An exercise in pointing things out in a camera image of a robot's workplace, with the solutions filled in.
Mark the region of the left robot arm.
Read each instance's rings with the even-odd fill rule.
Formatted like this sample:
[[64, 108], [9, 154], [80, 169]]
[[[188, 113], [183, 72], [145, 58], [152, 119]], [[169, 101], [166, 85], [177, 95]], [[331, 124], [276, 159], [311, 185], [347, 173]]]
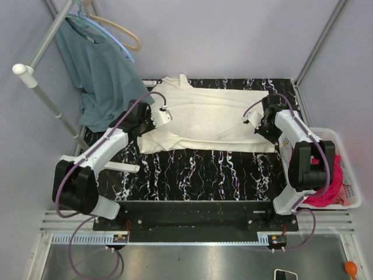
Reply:
[[97, 178], [105, 165], [131, 141], [155, 129], [150, 104], [132, 99], [129, 107], [104, 135], [74, 160], [60, 160], [55, 168], [52, 201], [58, 216], [71, 218], [78, 214], [105, 218], [114, 231], [126, 223], [120, 205], [98, 193]]

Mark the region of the white t shirt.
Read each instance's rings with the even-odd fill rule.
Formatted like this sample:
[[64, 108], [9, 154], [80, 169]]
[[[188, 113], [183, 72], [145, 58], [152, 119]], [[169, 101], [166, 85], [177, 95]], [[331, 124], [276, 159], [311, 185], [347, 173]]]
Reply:
[[178, 149], [273, 153], [275, 146], [254, 132], [242, 117], [257, 111], [266, 90], [197, 88], [181, 74], [153, 88], [152, 111], [167, 102], [173, 120], [138, 138], [142, 154]]

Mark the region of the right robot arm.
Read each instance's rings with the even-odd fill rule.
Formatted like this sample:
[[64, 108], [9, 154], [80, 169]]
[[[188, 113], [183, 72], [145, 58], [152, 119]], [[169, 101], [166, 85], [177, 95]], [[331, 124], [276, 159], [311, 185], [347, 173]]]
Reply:
[[290, 102], [282, 94], [271, 94], [261, 100], [263, 117], [255, 133], [281, 148], [287, 172], [285, 189], [273, 199], [274, 211], [265, 216], [265, 226], [271, 231], [282, 228], [284, 215], [295, 212], [308, 197], [324, 195], [333, 182], [335, 145], [325, 141], [308, 128]]

